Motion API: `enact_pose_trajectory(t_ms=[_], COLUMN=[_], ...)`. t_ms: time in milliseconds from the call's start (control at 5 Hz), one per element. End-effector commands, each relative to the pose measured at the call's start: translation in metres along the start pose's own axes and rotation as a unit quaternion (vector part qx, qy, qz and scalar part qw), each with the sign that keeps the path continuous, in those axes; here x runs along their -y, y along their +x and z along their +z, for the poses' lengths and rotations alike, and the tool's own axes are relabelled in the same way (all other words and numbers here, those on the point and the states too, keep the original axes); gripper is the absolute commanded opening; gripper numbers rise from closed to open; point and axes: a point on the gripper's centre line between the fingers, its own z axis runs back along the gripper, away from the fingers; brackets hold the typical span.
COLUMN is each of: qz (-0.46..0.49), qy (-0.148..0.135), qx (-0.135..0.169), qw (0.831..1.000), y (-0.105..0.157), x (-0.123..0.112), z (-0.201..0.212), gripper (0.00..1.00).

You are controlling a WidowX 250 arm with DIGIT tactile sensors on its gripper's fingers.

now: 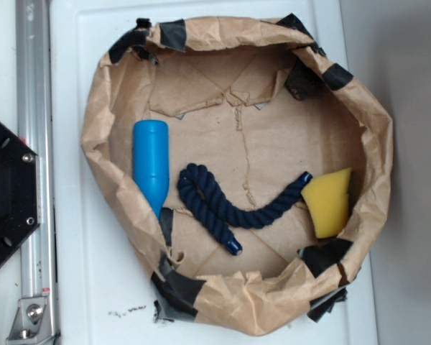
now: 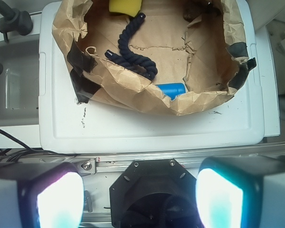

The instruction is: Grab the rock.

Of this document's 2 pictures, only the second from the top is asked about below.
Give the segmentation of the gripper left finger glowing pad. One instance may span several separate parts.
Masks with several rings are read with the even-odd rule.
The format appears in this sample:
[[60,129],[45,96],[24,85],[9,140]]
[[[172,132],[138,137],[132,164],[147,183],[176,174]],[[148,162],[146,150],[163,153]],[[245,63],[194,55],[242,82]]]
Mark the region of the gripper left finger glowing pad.
[[74,164],[0,163],[0,228],[77,228],[83,207]]

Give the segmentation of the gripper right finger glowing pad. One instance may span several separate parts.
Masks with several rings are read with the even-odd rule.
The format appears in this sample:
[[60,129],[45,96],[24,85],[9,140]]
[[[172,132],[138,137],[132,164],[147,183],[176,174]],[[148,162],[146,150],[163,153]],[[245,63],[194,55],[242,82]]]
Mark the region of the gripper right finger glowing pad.
[[285,155],[208,157],[195,194],[207,228],[285,228]]

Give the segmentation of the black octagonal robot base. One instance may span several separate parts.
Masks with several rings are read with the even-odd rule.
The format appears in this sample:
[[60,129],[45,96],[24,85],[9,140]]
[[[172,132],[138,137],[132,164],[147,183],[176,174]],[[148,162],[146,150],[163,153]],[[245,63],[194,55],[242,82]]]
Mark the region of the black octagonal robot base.
[[115,228],[202,228],[196,178],[175,159],[133,161],[109,188]]

